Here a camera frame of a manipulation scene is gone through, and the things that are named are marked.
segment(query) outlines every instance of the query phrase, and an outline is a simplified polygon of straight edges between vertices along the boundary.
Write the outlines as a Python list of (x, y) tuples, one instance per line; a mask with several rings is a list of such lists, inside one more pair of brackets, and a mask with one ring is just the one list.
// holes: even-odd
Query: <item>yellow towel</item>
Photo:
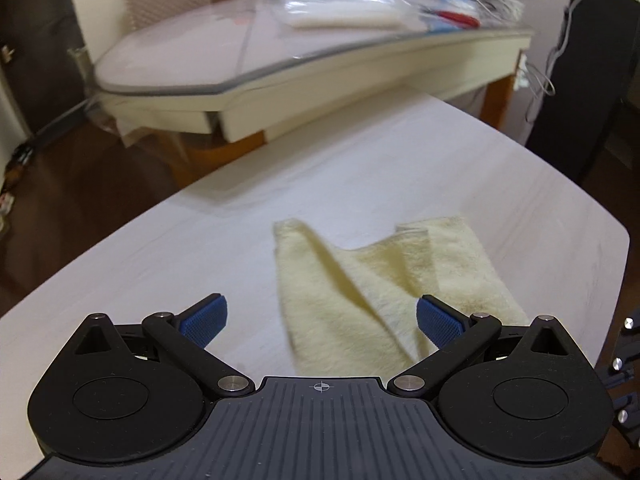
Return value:
[(415, 308), (433, 294), (464, 314), (528, 324), (480, 241), (459, 217), (400, 225), (371, 246), (344, 250), (298, 220), (278, 222), (280, 305), (302, 376), (383, 381), (436, 351)]

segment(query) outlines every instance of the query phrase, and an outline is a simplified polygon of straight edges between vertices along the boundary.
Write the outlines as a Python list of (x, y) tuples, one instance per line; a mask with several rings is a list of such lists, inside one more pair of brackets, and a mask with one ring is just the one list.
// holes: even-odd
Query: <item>dark wooden floor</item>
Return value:
[(100, 240), (178, 191), (169, 168), (85, 124), (34, 156), (0, 240), (0, 316)]
[[(631, 247), (620, 300), (600, 361), (610, 362), (625, 315), (640, 298), (640, 174), (602, 152), (584, 189), (628, 229)], [(0, 316), (57, 270), (126, 222), (178, 191), (168, 166), (90, 124), (38, 153), (15, 189), (11, 230), (0, 240)], [(633, 384), (640, 390), (640, 384)], [(604, 458), (640, 466), (613, 430)]]

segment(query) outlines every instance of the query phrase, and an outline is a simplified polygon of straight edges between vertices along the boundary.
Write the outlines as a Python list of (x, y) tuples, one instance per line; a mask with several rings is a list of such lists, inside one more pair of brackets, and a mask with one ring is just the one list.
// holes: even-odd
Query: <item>white table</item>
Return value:
[(446, 100), (505, 78), (533, 35), (418, 14), (399, 29), (299, 30), (274, 9), (229, 0), (129, 34), (96, 63), (98, 99), (130, 126), (209, 134), (216, 112), (229, 142), (272, 140), (399, 84)]
[(40, 451), (26, 406), (91, 312), (137, 323), (226, 295), (208, 349), (257, 384), (294, 373), (276, 293), (273, 223), (308, 222), (356, 248), (400, 222), (464, 215), (524, 310), (558, 316), (591, 363), (620, 291), (628, 235), (516, 142), (399, 89), (328, 115), (205, 177), (60, 270), (0, 319), (0, 477)]

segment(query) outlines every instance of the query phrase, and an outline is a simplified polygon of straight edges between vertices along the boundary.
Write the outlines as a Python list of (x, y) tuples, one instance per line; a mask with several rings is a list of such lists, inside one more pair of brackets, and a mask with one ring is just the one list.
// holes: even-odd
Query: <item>metal pivot screw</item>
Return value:
[(394, 384), (404, 392), (415, 392), (424, 387), (424, 380), (416, 375), (401, 375), (394, 379)]
[(249, 381), (246, 377), (239, 375), (228, 375), (218, 381), (218, 386), (221, 390), (226, 392), (239, 392), (244, 390), (249, 385)]

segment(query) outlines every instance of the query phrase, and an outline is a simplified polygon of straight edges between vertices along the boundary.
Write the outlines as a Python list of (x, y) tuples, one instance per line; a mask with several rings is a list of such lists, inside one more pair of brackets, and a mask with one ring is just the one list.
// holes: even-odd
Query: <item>blue gripper pad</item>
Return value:
[(462, 335), (465, 326), (436, 303), (420, 298), (416, 309), (418, 328), (438, 348), (446, 346)]
[(200, 348), (207, 346), (226, 325), (226, 299), (211, 294), (175, 317), (176, 328)]

